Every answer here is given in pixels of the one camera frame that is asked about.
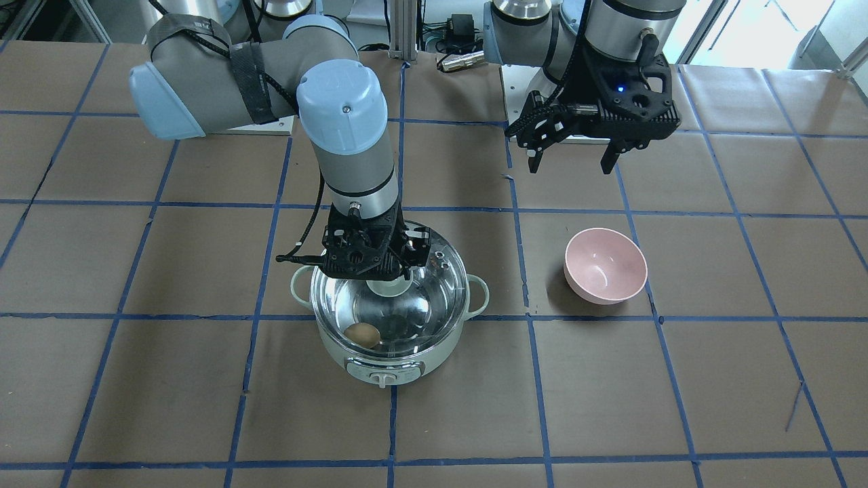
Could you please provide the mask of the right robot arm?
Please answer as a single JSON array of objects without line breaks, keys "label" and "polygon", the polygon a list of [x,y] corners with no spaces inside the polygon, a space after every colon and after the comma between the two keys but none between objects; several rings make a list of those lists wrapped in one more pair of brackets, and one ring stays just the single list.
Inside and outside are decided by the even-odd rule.
[{"label": "right robot arm", "polygon": [[158,138],[300,118],[319,166],[319,189],[331,195],[325,252],[302,256],[295,244],[277,262],[365,281],[409,279],[425,265],[430,231],[402,216],[387,99],[336,21],[303,16],[279,40],[232,44],[214,20],[167,13],[150,28],[146,45],[150,60],[131,69],[128,86]]}]

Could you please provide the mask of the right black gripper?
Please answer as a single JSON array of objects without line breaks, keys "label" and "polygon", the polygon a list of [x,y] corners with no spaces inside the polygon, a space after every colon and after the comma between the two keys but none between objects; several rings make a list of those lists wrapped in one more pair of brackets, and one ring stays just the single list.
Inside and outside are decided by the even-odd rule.
[{"label": "right black gripper", "polygon": [[422,268],[431,250],[432,230],[404,220],[400,204],[375,218],[363,219],[357,209],[348,214],[332,208],[322,244],[320,270],[339,280],[393,281],[410,278]]}]

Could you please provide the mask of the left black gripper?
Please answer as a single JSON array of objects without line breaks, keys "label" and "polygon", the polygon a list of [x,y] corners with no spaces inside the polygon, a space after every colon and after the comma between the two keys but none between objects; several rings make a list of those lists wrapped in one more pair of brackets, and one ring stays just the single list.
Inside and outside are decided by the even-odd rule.
[{"label": "left black gripper", "polygon": [[[538,173],[545,147],[569,135],[608,137],[599,166],[611,175],[620,156],[632,147],[663,140],[682,124],[673,99],[669,62],[657,53],[659,41],[640,41],[635,60],[616,60],[578,41],[568,59],[561,90],[540,104],[531,91],[523,113],[506,130],[526,148],[529,171]],[[560,100],[568,87],[567,102]],[[597,94],[595,104],[578,103],[579,95]]]}]

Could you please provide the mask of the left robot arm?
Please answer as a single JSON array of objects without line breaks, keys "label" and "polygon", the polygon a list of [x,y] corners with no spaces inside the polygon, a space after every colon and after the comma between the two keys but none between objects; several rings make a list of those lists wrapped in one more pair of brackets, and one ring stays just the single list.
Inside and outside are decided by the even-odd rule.
[{"label": "left robot arm", "polygon": [[570,136],[607,141],[599,166],[663,141],[681,126],[664,55],[683,1],[490,1],[484,56],[539,68],[551,93],[531,89],[505,135],[538,171],[543,153]]}]

